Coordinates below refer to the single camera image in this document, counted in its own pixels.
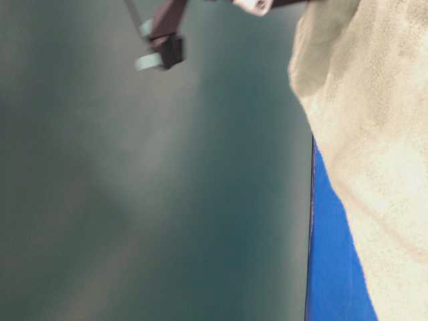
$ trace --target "blue fabric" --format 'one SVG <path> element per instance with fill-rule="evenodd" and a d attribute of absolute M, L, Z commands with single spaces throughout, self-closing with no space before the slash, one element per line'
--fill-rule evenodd
<path fill-rule="evenodd" d="M 314 144 L 306 321 L 377 320 L 342 203 Z"/>

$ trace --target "beige fabric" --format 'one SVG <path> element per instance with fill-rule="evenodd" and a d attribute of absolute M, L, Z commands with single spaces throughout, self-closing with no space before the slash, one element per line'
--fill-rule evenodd
<path fill-rule="evenodd" d="M 289 74 L 379 320 L 428 320 L 428 1 L 311 1 Z"/>

